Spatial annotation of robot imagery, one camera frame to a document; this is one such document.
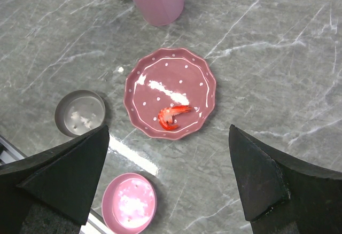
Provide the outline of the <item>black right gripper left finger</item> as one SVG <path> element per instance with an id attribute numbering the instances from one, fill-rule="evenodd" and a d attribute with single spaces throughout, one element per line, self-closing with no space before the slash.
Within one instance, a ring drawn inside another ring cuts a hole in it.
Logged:
<path id="1" fill-rule="evenodd" d="M 1 165 L 1 233 L 79 233 L 110 141 L 107 125 Z"/>

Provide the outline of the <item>grey round lid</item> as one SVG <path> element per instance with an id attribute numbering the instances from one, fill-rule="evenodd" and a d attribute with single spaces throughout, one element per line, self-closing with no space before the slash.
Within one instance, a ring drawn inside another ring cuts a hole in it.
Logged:
<path id="1" fill-rule="evenodd" d="M 105 117 L 104 100 L 89 90 L 77 90 L 67 94 L 55 110 L 58 130 L 72 138 L 99 127 L 104 123 Z"/>

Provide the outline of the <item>red shrimp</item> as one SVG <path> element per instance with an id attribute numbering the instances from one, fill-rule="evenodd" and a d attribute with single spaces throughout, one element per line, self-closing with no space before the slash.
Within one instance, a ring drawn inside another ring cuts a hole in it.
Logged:
<path id="1" fill-rule="evenodd" d="M 178 105 L 173 107 L 166 107 L 159 111 L 158 122 L 164 130 L 170 131 L 178 128 L 178 125 L 173 125 L 173 117 L 182 113 L 189 113 L 193 110 L 193 107 L 189 105 Z"/>

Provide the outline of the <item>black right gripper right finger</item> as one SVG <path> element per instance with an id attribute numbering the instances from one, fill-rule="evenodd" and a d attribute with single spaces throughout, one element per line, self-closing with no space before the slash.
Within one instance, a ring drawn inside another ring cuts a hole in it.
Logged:
<path id="1" fill-rule="evenodd" d="M 234 125 L 229 150 L 253 233 L 341 233 L 341 173 L 277 150 Z"/>

